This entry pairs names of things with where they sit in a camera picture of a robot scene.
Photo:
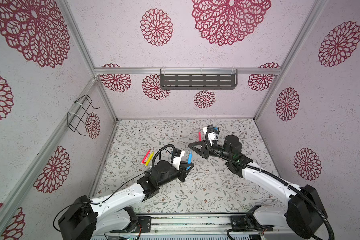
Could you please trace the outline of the yellow highlighter pen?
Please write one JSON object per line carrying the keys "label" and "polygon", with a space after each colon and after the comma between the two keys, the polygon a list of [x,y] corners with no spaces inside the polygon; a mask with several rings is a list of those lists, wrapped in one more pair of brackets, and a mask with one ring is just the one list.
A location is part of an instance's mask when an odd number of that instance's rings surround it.
{"label": "yellow highlighter pen", "polygon": [[148,165],[150,164],[153,156],[154,156],[154,152],[152,152],[152,153],[149,155],[149,157],[148,157],[148,159],[147,159],[147,161],[146,161],[146,163],[145,163],[145,166],[148,166]]}

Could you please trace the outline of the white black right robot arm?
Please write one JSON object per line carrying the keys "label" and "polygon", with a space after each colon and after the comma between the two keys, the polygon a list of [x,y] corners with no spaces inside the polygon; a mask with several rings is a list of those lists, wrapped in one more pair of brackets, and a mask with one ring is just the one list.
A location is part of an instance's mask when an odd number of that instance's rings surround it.
{"label": "white black right robot arm", "polygon": [[214,156],[225,160],[233,174],[259,185],[287,207],[286,212],[266,207],[255,209],[253,218],[260,226],[252,227],[252,231],[286,227],[300,238],[317,240],[316,231],[325,226],[328,238],[335,239],[334,230],[317,190],[310,185],[302,187],[292,184],[262,169],[242,153],[242,144],[237,136],[228,135],[223,145],[218,145],[217,140],[206,138],[190,143],[189,148],[204,159]]}

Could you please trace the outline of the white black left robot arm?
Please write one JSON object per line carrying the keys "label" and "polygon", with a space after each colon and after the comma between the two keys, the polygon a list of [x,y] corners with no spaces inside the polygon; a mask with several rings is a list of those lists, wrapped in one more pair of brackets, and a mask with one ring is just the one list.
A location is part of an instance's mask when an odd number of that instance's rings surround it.
{"label": "white black left robot arm", "polygon": [[160,187],[173,181],[184,182],[194,164],[180,162],[178,167],[160,161],[131,186],[101,198],[84,195],[60,211],[55,218],[64,240],[89,240],[107,232],[131,232],[138,223],[132,205],[155,196]]}

